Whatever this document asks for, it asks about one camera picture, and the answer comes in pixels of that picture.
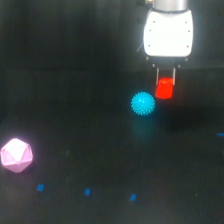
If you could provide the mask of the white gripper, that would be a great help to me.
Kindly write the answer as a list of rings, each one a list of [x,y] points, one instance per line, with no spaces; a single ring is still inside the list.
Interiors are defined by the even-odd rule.
[[[190,10],[164,12],[151,9],[143,31],[143,47],[150,64],[156,68],[156,84],[160,69],[171,69],[184,63],[192,52],[193,16]],[[175,85],[176,68],[172,71]]]

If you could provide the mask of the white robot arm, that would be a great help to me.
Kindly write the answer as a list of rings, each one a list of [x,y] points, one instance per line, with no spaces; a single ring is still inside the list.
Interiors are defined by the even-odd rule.
[[[144,31],[144,51],[156,69],[156,80],[161,70],[176,70],[192,52],[193,15],[188,0],[152,0]]]

